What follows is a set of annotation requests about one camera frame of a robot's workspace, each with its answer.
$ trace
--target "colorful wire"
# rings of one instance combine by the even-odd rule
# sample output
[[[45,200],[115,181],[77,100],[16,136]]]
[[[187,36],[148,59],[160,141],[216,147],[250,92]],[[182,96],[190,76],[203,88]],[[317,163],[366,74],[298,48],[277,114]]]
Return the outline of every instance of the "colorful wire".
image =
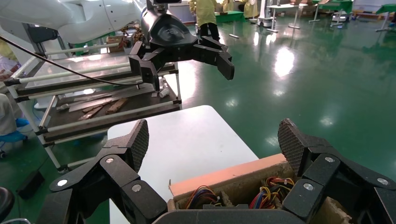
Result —
[[[190,196],[187,201],[186,209],[194,209],[200,201],[206,201],[209,203],[217,203],[218,198],[215,193],[206,185],[199,186]]]
[[[275,198],[282,202],[294,186],[291,178],[270,177],[266,187],[260,187],[260,192],[249,205],[250,209],[275,209]]]

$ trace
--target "black cable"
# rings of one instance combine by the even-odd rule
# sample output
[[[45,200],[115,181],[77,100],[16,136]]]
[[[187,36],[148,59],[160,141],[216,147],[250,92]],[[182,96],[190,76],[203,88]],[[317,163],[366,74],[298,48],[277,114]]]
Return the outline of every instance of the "black cable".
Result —
[[[36,171],[39,171],[40,168],[44,166],[45,162],[48,160],[49,157],[50,157],[50,156],[47,156],[47,158],[44,160],[44,162],[42,162],[42,164],[37,168]]]
[[[64,67],[64,66],[62,66],[62,65],[60,65],[60,64],[57,64],[57,63],[55,63],[55,62],[53,62],[53,61],[50,61],[50,60],[48,60],[48,59],[45,58],[45,57],[42,57],[42,56],[40,56],[40,55],[37,55],[37,54],[35,54],[35,53],[29,51],[28,49],[25,49],[25,48],[19,46],[18,44],[16,44],[16,43],[14,43],[14,42],[12,42],[12,41],[10,41],[10,40],[4,38],[4,37],[1,36],[1,35],[0,35],[0,39],[4,40],[5,42],[7,42],[7,43],[9,43],[9,44],[11,44],[11,45],[13,45],[14,47],[18,48],[19,50],[22,50],[22,51],[24,51],[24,52],[30,54],[31,56],[37,57],[38,59],[41,59],[41,60],[43,60],[43,61],[45,61],[45,62],[48,62],[48,63],[50,63],[50,64],[52,64],[52,65],[54,65],[54,66],[57,66],[57,67],[59,67],[59,68],[61,68],[61,69],[64,69],[64,70],[69,71],[69,72],[71,72],[71,73],[74,73],[74,74],[76,74],[76,75],[79,75],[79,76],[82,76],[82,77],[85,77],[85,78],[88,78],[88,79],[96,80],[96,81],[99,81],[99,82],[102,82],[102,83],[112,84],[112,85],[128,85],[128,86],[134,85],[134,84],[114,83],[114,82],[106,81],[106,80],[103,80],[103,79],[93,78],[93,77],[89,77],[89,76],[83,75],[83,74],[81,74],[81,73],[79,73],[79,72],[73,71],[73,70],[71,70],[71,69],[68,69],[68,68],[66,68],[66,67]]]

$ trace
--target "blue stool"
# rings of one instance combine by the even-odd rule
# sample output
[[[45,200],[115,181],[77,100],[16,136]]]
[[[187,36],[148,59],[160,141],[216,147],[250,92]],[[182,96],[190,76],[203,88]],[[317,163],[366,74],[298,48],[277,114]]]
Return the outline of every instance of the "blue stool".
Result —
[[[24,127],[29,124],[29,122],[26,119],[21,119],[21,118],[16,119],[15,123],[17,127]],[[0,135],[0,142],[18,142],[27,139],[28,137],[20,133],[19,131],[14,131],[6,135]],[[6,157],[6,152],[1,150],[0,148],[0,159],[3,159],[4,157]]]

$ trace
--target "yellow jacket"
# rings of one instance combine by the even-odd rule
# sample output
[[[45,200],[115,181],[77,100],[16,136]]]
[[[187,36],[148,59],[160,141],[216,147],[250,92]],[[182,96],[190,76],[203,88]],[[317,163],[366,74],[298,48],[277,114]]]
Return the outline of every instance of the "yellow jacket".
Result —
[[[190,0],[190,12],[197,15],[198,26],[205,23],[216,24],[216,16],[214,10],[216,9],[216,0]]]
[[[257,0],[255,0],[253,5],[250,4],[250,1],[251,0],[243,0],[243,2],[246,2],[243,14],[245,18],[256,17],[259,14],[257,9]]]
[[[224,0],[222,5],[223,5],[223,12],[228,12],[228,11],[234,10],[234,1],[233,0]]]
[[[13,61],[16,61],[16,62],[18,61],[18,59],[16,59],[14,53],[12,52],[11,48],[8,46],[8,44],[4,40],[0,40],[0,55],[3,57],[9,58]]]

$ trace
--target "green floor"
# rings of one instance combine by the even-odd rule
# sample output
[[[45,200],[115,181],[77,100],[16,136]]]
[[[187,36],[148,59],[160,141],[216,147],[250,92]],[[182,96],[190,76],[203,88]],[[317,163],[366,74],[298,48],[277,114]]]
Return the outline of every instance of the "green floor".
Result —
[[[328,18],[309,24],[311,19],[302,18],[301,30],[293,31],[287,24],[294,17],[280,17],[278,34],[249,23],[219,24],[221,41],[233,56],[234,80],[226,81],[209,65],[180,63],[184,109],[212,106],[260,158],[280,152],[278,124],[290,118],[345,157],[396,180],[396,33],[374,32],[381,26],[376,21],[331,28]],[[54,152],[60,163],[68,163],[94,156],[105,141],[90,137]],[[33,198],[19,200],[9,219],[37,219],[48,185],[59,176],[46,158],[39,141],[31,138],[0,161],[0,186],[15,190],[41,164],[46,179]],[[104,203],[87,222],[108,220]]]

